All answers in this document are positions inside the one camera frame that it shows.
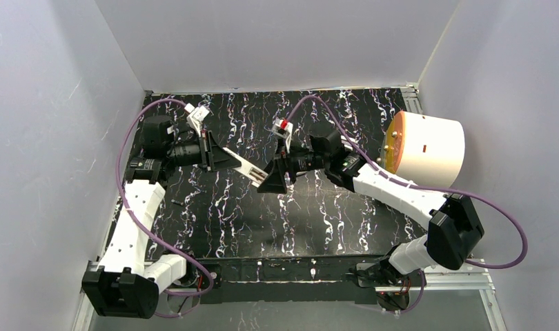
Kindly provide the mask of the slim white remote control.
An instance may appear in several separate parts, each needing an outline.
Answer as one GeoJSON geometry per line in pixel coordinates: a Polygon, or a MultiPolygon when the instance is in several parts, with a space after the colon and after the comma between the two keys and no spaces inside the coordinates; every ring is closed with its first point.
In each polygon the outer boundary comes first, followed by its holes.
{"type": "Polygon", "coordinates": [[[256,188],[258,188],[263,180],[265,180],[265,178],[268,176],[265,171],[258,168],[255,164],[251,163],[247,159],[239,156],[231,149],[224,147],[224,150],[241,163],[241,165],[234,168],[234,170],[248,178],[251,181],[251,184],[256,188]]]}

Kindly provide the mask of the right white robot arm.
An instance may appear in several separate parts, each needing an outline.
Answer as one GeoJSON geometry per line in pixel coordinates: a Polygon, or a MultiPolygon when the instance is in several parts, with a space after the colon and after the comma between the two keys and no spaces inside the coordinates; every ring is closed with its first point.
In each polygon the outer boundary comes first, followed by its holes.
{"type": "Polygon", "coordinates": [[[432,265],[457,270],[481,240],[484,230],[469,197],[398,185],[346,146],[337,131],[309,138],[310,148],[278,140],[259,193],[285,194],[299,173],[323,169],[336,186],[395,208],[426,229],[424,236],[396,245],[374,266],[361,271],[363,277],[393,281],[432,265]]]}

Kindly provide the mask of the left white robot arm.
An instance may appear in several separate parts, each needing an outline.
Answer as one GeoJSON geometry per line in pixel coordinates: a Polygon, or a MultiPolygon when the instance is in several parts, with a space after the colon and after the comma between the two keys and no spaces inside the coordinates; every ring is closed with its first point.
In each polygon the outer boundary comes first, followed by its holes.
{"type": "Polygon", "coordinates": [[[175,169],[197,165],[214,172],[241,165],[203,129],[202,120],[189,116],[187,121],[185,131],[192,135],[183,141],[170,117],[152,116],[141,123],[141,150],[127,163],[125,176],[117,179],[124,191],[117,225],[97,269],[85,272],[81,282],[100,316],[148,319],[160,294],[187,277],[187,258],[171,248],[145,264],[149,233],[175,169]]]}

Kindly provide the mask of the white cylindrical container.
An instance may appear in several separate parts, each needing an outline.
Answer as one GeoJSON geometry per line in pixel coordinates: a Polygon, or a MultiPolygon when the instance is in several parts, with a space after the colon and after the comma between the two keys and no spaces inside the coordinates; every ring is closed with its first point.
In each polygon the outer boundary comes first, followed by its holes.
{"type": "Polygon", "coordinates": [[[397,113],[384,136],[378,164],[418,185],[450,188],[460,173],[465,138],[458,121],[397,113]]]}

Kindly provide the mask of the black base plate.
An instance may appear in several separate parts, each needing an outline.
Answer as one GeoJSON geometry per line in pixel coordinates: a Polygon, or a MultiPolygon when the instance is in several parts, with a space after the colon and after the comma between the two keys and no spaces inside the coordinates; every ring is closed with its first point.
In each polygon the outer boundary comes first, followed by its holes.
{"type": "Polygon", "coordinates": [[[375,279],[377,255],[203,258],[214,273],[207,304],[238,302],[352,301],[375,304],[380,294],[407,293],[418,280],[390,283],[375,279]]]}

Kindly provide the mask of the aluminium frame rail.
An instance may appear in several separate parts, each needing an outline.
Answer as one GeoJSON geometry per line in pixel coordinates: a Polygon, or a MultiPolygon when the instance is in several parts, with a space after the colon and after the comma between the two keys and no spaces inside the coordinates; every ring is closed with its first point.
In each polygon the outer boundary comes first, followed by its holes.
{"type": "Polygon", "coordinates": [[[371,255],[203,259],[215,288],[206,304],[267,301],[354,301],[370,304],[377,295],[402,291],[474,291],[482,300],[491,330],[506,330],[491,275],[484,268],[466,265],[412,272],[407,283],[386,285],[347,277],[348,269],[367,268],[371,255]]]}

